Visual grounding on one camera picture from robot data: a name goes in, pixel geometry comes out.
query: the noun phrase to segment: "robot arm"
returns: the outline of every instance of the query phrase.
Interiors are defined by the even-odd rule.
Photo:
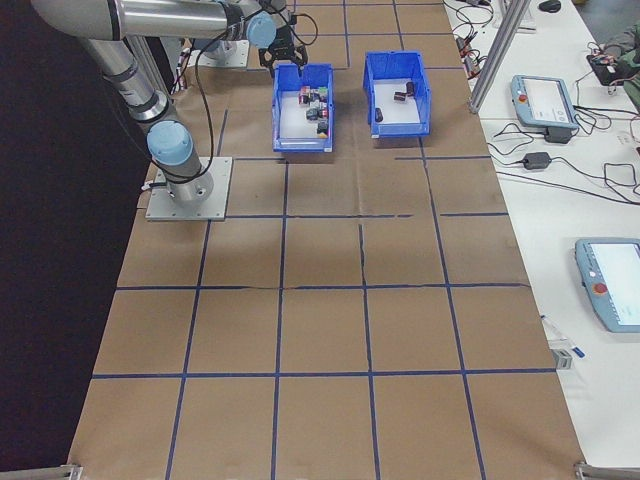
[[[193,0],[31,0],[38,14],[61,32],[92,40],[122,40],[127,35],[214,38],[247,38],[256,33],[254,18],[262,6],[255,0],[228,2]],[[273,2],[274,9],[284,9],[283,0]],[[270,17],[270,29],[284,25],[279,15]],[[267,47],[265,41],[256,42]]]
[[[206,214],[200,218],[198,209],[213,188],[209,171],[213,153],[204,167],[172,103],[163,92],[154,89],[122,39],[132,35],[246,38],[261,52],[275,52],[272,60],[295,61],[296,47],[285,1],[31,0],[31,4],[52,27],[79,37],[105,79],[127,103],[131,116],[147,133],[149,149],[167,180],[165,193],[185,211],[197,212],[190,218],[205,219]],[[273,61],[263,65],[273,73],[272,64]]]

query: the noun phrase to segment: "red emergency stop button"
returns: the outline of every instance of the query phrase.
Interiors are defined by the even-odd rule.
[[[591,288],[593,288],[593,292],[597,295],[604,295],[609,291],[604,283],[594,283]]]

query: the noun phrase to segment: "white table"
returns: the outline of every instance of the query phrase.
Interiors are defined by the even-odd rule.
[[[559,13],[545,14],[537,10],[538,3],[533,0],[530,7],[537,33],[516,34],[480,110],[487,142],[503,151],[518,143],[495,142],[493,138],[506,123],[516,119],[509,92],[513,75],[563,78],[575,102],[574,81],[589,71],[584,57],[587,42],[593,38],[573,4],[562,0]],[[471,17],[473,10],[465,9],[465,13]],[[452,26],[456,26],[459,20],[451,11],[449,14]],[[481,18],[486,18],[484,12],[474,13],[472,19]],[[496,31],[493,24],[488,25],[472,46],[482,54],[488,53]],[[580,104],[635,111],[621,88],[617,95],[610,96],[593,74],[580,82]],[[639,136],[640,122],[635,127]],[[605,161],[632,163],[640,171],[636,146],[640,145],[629,133],[629,121],[614,120],[610,130],[591,136],[580,133],[567,145],[536,139],[508,157],[498,157],[508,163],[521,160],[527,152],[543,151],[551,157],[563,156],[592,174],[602,174]],[[553,162],[537,173],[498,164],[496,170],[613,196],[601,182],[585,178],[562,162]],[[619,172],[628,175],[628,171]],[[604,329],[581,285],[573,256],[579,238],[640,237],[640,207],[502,175],[499,179],[538,309],[586,353],[582,359],[574,356],[570,370],[558,372],[585,459],[598,467],[640,467],[640,334],[612,334]],[[550,341],[554,339],[553,333],[548,332],[548,336]]]
[[[447,0],[447,3],[452,6],[454,3],[456,6],[464,5],[453,0]],[[471,42],[471,46],[479,50],[481,55],[489,53],[501,19],[497,1],[494,3],[494,20],[484,28],[476,27],[478,34]],[[562,0],[562,8],[553,14],[539,11],[538,3],[538,0],[532,0],[529,6],[536,21],[537,32],[516,33],[493,86],[480,108],[482,119],[516,118],[509,90],[514,75],[562,78],[572,101],[576,103],[578,100],[575,82],[591,71],[586,56],[590,53],[587,44],[593,42],[593,37],[570,0]],[[451,9],[447,9],[447,13],[453,27],[461,23]],[[465,8],[463,13],[472,21],[484,21],[489,18],[486,11],[475,8]],[[456,34],[466,35],[467,32],[467,27],[461,27]],[[633,103],[622,87],[618,87],[614,95],[609,95],[607,88],[600,85],[593,73],[581,80],[579,87],[580,105],[635,111]],[[628,117],[620,114],[610,116]]]

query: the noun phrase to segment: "screen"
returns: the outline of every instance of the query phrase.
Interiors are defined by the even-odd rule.
[[[594,243],[591,248],[620,325],[640,325],[640,248],[632,243]]]
[[[523,80],[531,107],[531,115],[535,120],[571,123],[572,119],[565,108],[560,82],[538,78],[524,78]]]

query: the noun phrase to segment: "blue bin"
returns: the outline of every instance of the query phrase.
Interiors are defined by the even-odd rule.
[[[380,80],[411,79],[414,84],[415,107],[417,115],[412,122],[380,123],[376,122],[376,102],[374,83]],[[371,137],[424,137],[429,135],[431,117],[431,88],[424,71],[422,56],[417,51],[407,52],[367,52],[364,64],[363,88],[369,100],[368,122],[371,125]]]
[[[327,108],[329,110],[329,133],[327,138],[318,138],[313,134],[300,137],[283,137],[280,121],[283,116],[283,94],[297,93],[303,86],[311,88],[327,87]],[[333,150],[333,68],[328,63],[310,63],[304,67],[302,78],[298,67],[293,64],[281,64],[276,67],[271,103],[273,120],[273,150],[275,152],[331,152]]]

